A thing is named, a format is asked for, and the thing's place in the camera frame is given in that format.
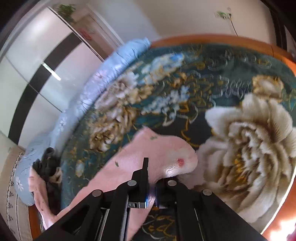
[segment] crumpled clothing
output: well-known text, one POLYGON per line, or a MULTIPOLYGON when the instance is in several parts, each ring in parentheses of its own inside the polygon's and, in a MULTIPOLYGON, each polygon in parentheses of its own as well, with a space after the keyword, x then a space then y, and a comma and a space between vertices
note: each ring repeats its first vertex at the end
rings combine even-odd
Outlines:
MULTIPOLYGON (((150 185, 162 178, 189 173, 197 166, 195 151, 186 141, 176 136, 161 136, 143 127, 135 134, 132 142, 110 159, 89 184, 79 191, 71 204, 56 216, 49 210, 45 182, 31 168, 28 178, 29 189, 34 192, 35 205, 43 217, 44 227, 49 228, 93 190, 100 189, 107 192, 129 181, 133 172, 142 168, 144 157, 149 158, 148 181, 150 185)), ((150 195, 148 208, 131 209, 128 240, 131 240, 144 223, 154 200, 155 197, 150 195)))

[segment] silver bolt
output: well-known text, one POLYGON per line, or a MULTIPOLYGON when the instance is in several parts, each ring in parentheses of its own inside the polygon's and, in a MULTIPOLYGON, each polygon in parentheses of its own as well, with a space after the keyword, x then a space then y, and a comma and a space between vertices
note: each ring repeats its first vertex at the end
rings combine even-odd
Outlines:
POLYGON ((136 184, 137 184, 137 182, 136 182, 135 180, 130 180, 130 181, 128 181, 128 185, 129 185, 130 187, 135 186, 136 184))
POLYGON ((212 195, 212 191, 210 189, 204 189, 202 191, 202 193, 205 195, 205 196, 211 196, 212 195))
POLYGON ((174 181, 174 180, 169 180, 168 181, 168 185, 171 186, 171 187, 173 187, 173 186, 176 186, 177 185, 177 182, 174 181))
POLYGON ((102 191, 101 190, 93 190, 92 191, 92 195, 94 197, 99 197, 99 196, 101 196, 101 194, 102 194, 102 191))

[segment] floral tablecloth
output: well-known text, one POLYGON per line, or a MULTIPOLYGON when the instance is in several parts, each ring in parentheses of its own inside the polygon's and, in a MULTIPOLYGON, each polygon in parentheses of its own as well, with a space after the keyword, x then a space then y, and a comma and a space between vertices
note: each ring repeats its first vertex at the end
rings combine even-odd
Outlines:
MULTIPOLYGON (((276 99, 295 119, 295 88, 285 64, 250 49, 192 44, 147 51, 101 95, 69 140, 61 158, 61 207, 142 126, 179 136, 198 149, 213 135, 206 110, 239 106, 253 92, 276 99), (262 89, 261 80, 279 91, 262 89)), ((172 213, 153 208, 134 240, 174 240, 173 226, 172 213)))

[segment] glossy white panel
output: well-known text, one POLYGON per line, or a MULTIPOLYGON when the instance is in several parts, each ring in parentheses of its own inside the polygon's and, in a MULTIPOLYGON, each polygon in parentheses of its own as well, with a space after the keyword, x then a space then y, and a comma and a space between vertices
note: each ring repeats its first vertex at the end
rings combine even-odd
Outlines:
POLYGON ((71 33, 50 9, 40 12, 20 33, 7 57, 26 81, 30 81, 40 64, 71 33))
POLYGON ((81 91, 84 83, 96 71, 101 60, 84 44, 80 43, 56 68, 58 80, 50 76, 40 93, 61 111, 81 91))
POLYGON ((51 130, 60 113, 45 98, 38 95, 26 118, 20 135, 19 146, 26 148, 36 135, 51 130))
POLYGON ((27 82, 4 57, 0 63, 0 130, 8 136, 17 104, 27 82))

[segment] black stripe on cabinet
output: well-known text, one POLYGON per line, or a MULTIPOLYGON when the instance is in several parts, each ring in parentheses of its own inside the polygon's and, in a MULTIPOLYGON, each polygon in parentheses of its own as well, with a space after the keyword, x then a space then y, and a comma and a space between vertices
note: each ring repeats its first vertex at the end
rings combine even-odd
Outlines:
MULTIPOLYGON (((56 46, 44 63, 54 71, 80 43, 80 38, 72 32, 56 46)), ((29 111, 50 76, 51 73, 41 64, 31 78, 30 85, 26 86, 13 115, 8 134, 14 143, 18 144, 29 111)))

